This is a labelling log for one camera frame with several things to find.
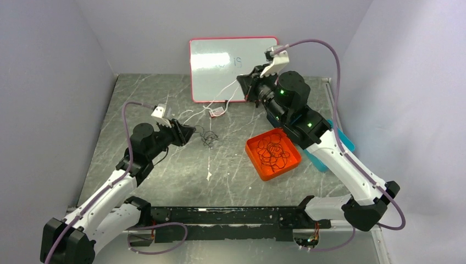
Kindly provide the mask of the orange plastic tray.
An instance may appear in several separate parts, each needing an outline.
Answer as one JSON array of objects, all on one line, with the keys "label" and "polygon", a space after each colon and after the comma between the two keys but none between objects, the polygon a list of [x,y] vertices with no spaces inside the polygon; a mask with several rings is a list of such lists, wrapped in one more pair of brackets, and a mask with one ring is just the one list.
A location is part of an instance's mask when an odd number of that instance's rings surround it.
[{"label": "orange plastic tray", "polygon": [[302,160],[295,145],[280,128],[248,139],[245,151],[264,182],[297,168]]}]

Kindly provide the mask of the light blue plastic tray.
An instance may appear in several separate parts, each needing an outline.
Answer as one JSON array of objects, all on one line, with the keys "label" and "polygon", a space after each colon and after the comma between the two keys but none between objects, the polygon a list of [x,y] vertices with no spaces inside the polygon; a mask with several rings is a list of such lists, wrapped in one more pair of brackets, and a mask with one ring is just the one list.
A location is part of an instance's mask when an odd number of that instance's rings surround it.
[{"label": "light blue plastic tray", "polygon": [[356,169],[347,159],[355,158],[355,146],[352,141],[340,130],[338,121],[329,120],[331,129],[315,143],[304,150],[313,164],[321,171],[332,171],[336,176],[348,176]]}]

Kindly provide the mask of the dark navy plastic tray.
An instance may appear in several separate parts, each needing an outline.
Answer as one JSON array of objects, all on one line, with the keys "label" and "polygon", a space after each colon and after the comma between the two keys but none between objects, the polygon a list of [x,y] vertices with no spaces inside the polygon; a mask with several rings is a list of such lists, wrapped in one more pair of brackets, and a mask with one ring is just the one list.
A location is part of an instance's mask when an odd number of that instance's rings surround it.
[{"label": "dark navy plastic tray", "polygon": [[280,122],[276,119],[276,116],[274,116],[269,110],[266,110],[266,114],[267,114],[267,120],[274,128],[277,128],[280,126]]}]

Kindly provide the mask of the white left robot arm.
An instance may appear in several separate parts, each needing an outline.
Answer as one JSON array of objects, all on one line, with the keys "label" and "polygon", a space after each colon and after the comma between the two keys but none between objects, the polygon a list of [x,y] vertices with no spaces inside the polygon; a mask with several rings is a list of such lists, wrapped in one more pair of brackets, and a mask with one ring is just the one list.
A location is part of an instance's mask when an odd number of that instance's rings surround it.
[{"label": "white left robot arm", "polygon": [[153,159],[169,146],[184,146],[196,132],[176,119],[162,119],[154,130],[140,123],[126,133],[128,148],[107,181],[63,219],[43,228],[42,263],[92,263],[97,254],[128,228],[152,223],[151,204],[130,196],[154,168]]}]

